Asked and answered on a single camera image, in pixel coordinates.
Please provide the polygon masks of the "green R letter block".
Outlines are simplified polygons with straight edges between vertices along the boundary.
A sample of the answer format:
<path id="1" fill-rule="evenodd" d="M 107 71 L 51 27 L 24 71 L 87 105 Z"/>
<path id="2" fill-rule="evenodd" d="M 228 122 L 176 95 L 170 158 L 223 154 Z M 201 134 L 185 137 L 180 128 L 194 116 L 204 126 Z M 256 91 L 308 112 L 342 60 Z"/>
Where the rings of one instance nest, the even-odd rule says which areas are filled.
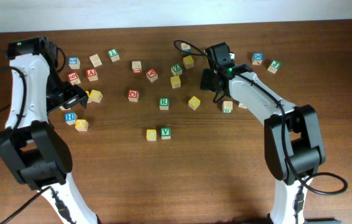
<path id="1" fill-rule="evenodd" d="M 160 98 L 159 99 L 159 108 L 160 108 L 160 110 L 169 110 L 169 99 L 168 98 Z"/>

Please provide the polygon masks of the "green V letter block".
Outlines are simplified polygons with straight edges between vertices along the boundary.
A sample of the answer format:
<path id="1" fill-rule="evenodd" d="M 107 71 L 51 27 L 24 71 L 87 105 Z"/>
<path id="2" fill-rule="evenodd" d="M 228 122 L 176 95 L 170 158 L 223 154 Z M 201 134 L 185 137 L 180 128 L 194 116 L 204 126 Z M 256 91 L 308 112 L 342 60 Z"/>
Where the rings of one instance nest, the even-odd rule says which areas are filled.
<path id="1" fill-rule="evenodd" d="M 163 127 L 160 129 L 161 139 L 171 139 L 171 129 L 169 127 Z"/>

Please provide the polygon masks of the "yellow C letter block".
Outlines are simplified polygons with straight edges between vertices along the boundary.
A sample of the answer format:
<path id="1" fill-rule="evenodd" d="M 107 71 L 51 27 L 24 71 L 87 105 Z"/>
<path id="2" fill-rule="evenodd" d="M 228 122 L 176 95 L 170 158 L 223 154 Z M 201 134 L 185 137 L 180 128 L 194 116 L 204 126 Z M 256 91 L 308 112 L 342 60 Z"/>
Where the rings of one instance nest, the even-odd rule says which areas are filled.
<path id="1" fill-rule="evenodd" d="M 146 139 L 148 141 L 156 141 L 157 140 L 157 131 L 155 129 L 148 129 L 146 131 Z"/>

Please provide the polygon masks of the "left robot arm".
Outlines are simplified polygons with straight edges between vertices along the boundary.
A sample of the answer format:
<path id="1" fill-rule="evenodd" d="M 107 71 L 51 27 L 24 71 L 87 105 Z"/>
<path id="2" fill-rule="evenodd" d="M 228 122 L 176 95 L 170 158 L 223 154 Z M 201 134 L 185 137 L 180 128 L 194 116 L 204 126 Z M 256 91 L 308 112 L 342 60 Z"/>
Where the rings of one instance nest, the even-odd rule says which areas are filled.
<path id="1" fill-rule="evenodd" d="M 59 107 L 85 107 L 88 101 L 82 88 L 60 79 L 60 51 L 46 37 L 9 43 L 12 101 L 0 132 L 0 157 L 17 182 L 43 196 L 63 223 L 99 223 L 73 180 L 71 152 L 48 120 Z"/>

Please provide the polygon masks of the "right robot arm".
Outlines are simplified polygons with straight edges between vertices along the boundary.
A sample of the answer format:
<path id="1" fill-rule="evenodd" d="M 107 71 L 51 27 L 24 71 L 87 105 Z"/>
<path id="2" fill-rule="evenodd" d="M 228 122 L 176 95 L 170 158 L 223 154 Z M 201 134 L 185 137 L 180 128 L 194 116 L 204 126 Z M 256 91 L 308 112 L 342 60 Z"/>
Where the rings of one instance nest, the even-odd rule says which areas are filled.
<path id="1" fill-rule="evenodd" d="M 236 64 L 226 43 L 200 52 L 208 61 L 201 89 L 242 103 L 264 127 L 264 155 L 276 180 L 273 208 L 267 223 L 305 223 L 307 192 L 326 155 L 317 112 L 310 105 L 296 106 L 265 86 L 253 69 Z"/>

